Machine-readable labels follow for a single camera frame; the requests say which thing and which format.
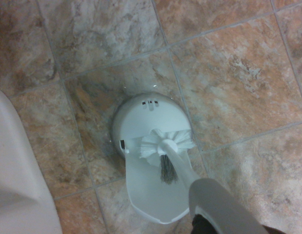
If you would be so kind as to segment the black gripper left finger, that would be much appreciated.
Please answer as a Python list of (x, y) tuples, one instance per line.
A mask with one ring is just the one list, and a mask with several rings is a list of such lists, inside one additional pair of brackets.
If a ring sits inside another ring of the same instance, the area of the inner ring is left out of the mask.
[(196, 214), (192, 220), (191, 234), (218, 234), (211, 223), (201, 214)]

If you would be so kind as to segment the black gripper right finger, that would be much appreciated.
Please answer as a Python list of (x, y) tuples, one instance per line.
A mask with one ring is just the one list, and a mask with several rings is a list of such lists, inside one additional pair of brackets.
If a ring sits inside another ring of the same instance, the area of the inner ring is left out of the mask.
[(265, 230), (269, 233), (269, 234), (284, 234), (284, 232), (278, 230), (278, 229), (275, 229), (275, 228), (272, 228), (272, 227), (268, 227), (268, 226), (265, 226), (263, 225), (263, 227), (265, 228)]

